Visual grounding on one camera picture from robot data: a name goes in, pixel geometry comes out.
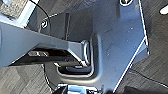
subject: black surface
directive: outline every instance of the black surface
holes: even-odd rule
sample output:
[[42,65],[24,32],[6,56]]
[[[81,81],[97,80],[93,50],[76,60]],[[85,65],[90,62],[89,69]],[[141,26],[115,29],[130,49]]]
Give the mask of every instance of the black surface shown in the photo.
[[[90,12],[93,24],[93,33],[90,40],[92,63],[94,63],[93,74],[85,77],[80,75],[77,77],[61,76],[57,73],[57,68],[53,64],[46,64],[48,78],[55,84],[63,81],[66,84],[95,86],[97,89],[101,89],[103,86],[105,92],[113,91],[144,38],[138,6],[137,0],[134,0],[127,7],[121,6],[118,0],[96,2]],[[77,32],[83,37],[83,32],[80,32],[80,30],[77,29],[73,32]],[[71,37],[78,39],[76,34],[72,34]]]

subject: gray plastic panel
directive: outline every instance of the gray plastic panel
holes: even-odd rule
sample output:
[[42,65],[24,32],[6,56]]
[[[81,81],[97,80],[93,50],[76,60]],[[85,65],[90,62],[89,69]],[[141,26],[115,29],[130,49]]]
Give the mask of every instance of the gray plastic panel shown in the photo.
[[103,87],[104,92],[115,91],[145,40],[139,4],[138,0],[126,7],[120,5],[119,0],[96,2],[92,12],[89,11],[93,25],[90,36],[92,72],[88,75],[63,75],[53,64],[45,64],[48,79],[55,85],[63,82],[93,86],[99,90]]

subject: metal bracket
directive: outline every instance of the metal bracket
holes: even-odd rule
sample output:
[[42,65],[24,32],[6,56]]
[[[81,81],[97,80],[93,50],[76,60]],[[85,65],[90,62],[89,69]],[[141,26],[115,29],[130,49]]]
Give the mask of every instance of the metal bracket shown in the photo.
[[35,48],[66,50],[87,67],[88,42],[70,42],[0,22],[0,67],[9,66]]

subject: black cable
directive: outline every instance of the black cable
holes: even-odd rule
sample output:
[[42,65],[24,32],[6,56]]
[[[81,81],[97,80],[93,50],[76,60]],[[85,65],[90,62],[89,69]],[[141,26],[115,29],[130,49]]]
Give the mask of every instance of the black cable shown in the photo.
[[51,21],[50,21],[50,17],[48,16],[47,12],[46,12],[40,5],[36,4],[34,1],[32,1],[32,0],[29,0],[29,1],[31,1],[31,2],[32,2],[33,4],[35,4],[37,7],[39,7],[39,8],[45,13],[45,15],[47,16],[48,22],[49,22],[49,26],[50,26],[50,29],[49,29],[48,33],[49,33],[49,35],[51,35],[51,34],[50,34]]
[[145,75],[143,75],[142,73],[140,73],[140,72],[138,72],[138,71],[136,71],[136,70],[134,70],[134,69],[131,69],[131,68],[129,68],[129,69],[132,70],[132,71],[134,71],[134,72],[136,72],[136,73],[138,73],[139,75],[141,75],[142,77],[144,77],[144,78],[146,78],[146,79],[148,79],[148,80],[151,80],[151,81],[153,81],[153,82],[155,82],[155,83],[157,83],[157,84],[159,84],[159,85],[164,86],[165,88],[168,88],[168,85],[166,85],[166,84],[164,84],[164,83],[161,83],[161,82],[155,81],[155,80],[153,80],[153,79],[151,79],[151,78],[148,78],[148,77],[146,77]]

